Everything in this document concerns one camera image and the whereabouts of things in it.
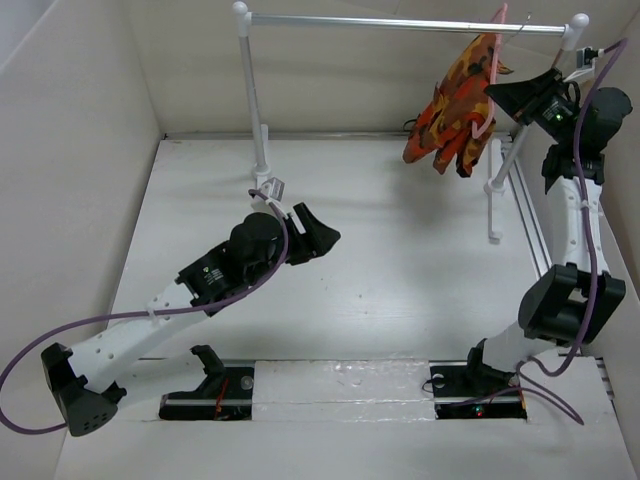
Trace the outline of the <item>pink clothes hanger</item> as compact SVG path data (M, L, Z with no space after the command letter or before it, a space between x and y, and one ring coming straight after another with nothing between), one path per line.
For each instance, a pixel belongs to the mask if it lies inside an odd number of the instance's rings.
M501 25L504 25L506 23L508 8L509 8L508 3L504 2L502 6L496 11L491 21L493 23L497 22ZM502 42L503 42L503 33L496 33L495 36L496 38L495 38L495 44L494 44L494 52L492 56L491 69L489 74L490 85L494 85L497 80L499 55L501 52ZM494 114L495 114L495 104L493 100L489 99L488 114L487 114L487 117L485 118L484 123L481 125L474 123L472 125L471 133L472 133L472 138L474 140L478 140L487 131L492 121L494 120Z

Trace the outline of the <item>orange camouflage trousers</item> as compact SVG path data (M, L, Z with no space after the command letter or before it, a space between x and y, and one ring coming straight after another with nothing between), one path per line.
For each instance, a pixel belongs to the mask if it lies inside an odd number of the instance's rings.
M454 164L462 178L472 175L494 132L496 120L478 139L472 138L472 125L483 124L488 114L489 74L495 33L477 35L449 67L433 97L416 117L409 131L402 160L413 164L432 154L433 168L444 174ZM498 74L512 69L499 60Z

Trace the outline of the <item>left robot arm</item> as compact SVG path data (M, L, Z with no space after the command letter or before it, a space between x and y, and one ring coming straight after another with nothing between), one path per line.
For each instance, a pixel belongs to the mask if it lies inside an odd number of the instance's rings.
M73 346L48 346L41 354L45 378L69 433L87 435L116 415L127 394L119 382L138 359L245 298L282 264L320 258L340 238L303 203L289 215L251 213L228 240L183 268L145 312Z

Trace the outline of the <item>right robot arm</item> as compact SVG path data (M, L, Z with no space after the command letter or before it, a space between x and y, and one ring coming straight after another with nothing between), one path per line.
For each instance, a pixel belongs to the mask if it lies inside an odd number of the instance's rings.
M506 388L517 365L542 352L576 353L591 343L624 299L626 285L602 252L600 195L603 151L633 110L615 87L594 87L582 98L556 68L485 91L519 124L536 123L554 141L542 165L554 242L553 264L523 296L517 321L469 352L462 381L479 396Z

